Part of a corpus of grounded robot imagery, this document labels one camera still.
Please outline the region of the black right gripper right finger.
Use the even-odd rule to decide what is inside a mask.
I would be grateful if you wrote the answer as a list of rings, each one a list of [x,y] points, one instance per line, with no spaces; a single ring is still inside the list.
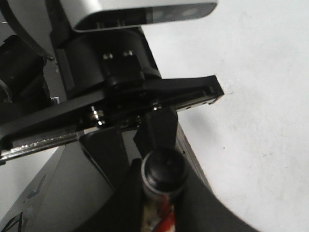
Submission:
[[[188,176],[175,204],[178,232],[256,232],[213,194],[212,189],[180,125],[176,148],[188,164]]]

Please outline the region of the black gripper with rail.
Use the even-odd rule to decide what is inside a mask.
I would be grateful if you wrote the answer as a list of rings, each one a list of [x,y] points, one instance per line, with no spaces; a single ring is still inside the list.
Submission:
[[[17,35],[0,46],[0,162],[81,142],[92,132],[138,130],[148,113],[213,104],[216,76],[162,78],[139,29],[51,34],[66,100],[51,98],[47,59]]]

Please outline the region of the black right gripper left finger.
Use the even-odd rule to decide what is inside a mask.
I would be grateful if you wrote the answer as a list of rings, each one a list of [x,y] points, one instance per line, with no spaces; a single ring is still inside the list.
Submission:
[[[145,202],[141,165],[151,151],[160,147],[176,149],[178,117],[175,113],[148,113],[134,142],[140,157],[129,161],[119,127],[99,130],[81,138],[84,154],[114,189],[107,202],[79,232],[141,232]]]

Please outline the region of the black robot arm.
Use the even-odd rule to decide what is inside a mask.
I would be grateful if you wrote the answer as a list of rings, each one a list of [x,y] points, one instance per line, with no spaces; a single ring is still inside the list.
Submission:
[[[213,104],[216,76],[164,79],[143,25],[200,19],[215,0],[47,0],[54,54],[23,28],[0,47],[0,162],[79,142],[113,189],[79,232],[252,232],[177,146],[177,112]]]

